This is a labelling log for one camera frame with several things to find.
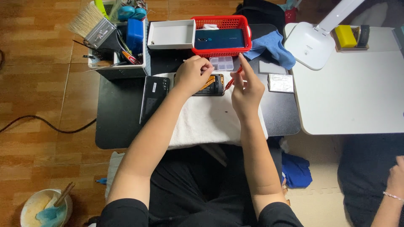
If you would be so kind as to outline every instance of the hand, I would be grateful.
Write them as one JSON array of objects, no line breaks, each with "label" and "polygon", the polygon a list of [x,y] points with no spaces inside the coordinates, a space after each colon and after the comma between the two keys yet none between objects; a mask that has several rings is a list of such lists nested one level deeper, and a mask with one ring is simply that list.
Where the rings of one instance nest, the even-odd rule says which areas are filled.
[{"label": "hand", "polygon": [[397,165],[390,169],[386,192],[404,199],[404,156],[397,156]]},{"label": "hand", "polygon": [[189,98],[205,85],[212,71],[213,66],[208,59],[198,55],[192,56],[177,70],[174,87]]},{"label": "hand", "polygon": [[234,78],[231,103],[238,119],[241,123],[244,123],[246,120],[258,117],[258,106],[264,94],[265,86],[241,53],[238,55],[238,59],[243,71],[240,74],[230,73],[230,76]]}]

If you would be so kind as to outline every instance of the yellow sponge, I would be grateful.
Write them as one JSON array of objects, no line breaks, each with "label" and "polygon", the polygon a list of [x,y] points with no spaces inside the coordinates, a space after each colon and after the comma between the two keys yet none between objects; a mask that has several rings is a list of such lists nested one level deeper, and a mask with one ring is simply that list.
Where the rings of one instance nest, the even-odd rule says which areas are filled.
[{"label": "yellow sponge", "polygon": [[335,28],[335,33],[337,34],[341,48],[351,48],[356,46],[356,39],[352,33],[351,26],[349,25],[339,25]]}]

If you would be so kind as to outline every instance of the lamp base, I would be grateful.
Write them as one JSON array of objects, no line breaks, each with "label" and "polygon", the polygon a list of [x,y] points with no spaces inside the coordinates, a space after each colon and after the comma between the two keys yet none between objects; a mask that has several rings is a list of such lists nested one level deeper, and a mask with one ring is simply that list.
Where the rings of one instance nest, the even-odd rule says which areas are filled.
[{"label": "lamp base", "polygon": [[284,44],[295,59],[312,70],[322,69],[335,48],[331,35],[324,36],[307,22],[298,23]]}]

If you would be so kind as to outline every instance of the desk lamp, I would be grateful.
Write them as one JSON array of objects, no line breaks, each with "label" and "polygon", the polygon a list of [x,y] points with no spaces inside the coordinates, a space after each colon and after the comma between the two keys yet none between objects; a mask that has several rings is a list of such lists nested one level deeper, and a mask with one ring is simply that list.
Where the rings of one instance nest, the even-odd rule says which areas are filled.
[{"label": "desk lamp", "polygon": [[335,48],[330,32],[363,1],[342,0],[317,26],[298,23],[286,39],[285,49],[310,69],[322,69]]}]

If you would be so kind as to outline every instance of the bracelet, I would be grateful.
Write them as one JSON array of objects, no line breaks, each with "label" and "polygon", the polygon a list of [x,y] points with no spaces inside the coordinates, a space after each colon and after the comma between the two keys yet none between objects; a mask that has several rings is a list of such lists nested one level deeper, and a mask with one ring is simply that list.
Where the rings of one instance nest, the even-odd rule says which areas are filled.
[{"label": "bracelet", "polygon": [[393,198],[395,198],[395,199],[398,199],[399,201],[404,202],[404,199],[399,198],[399,197],[397,197],[397,196],[395,196],[395,195],[392,195],[392,194],[390,194],[390,193],[388,193],[388,192],[385,192],[385,191],[384,191],[383,194],[384,194],[384,195],[387,195],[387,196],[390,196],[390,197],[393,197]]}]

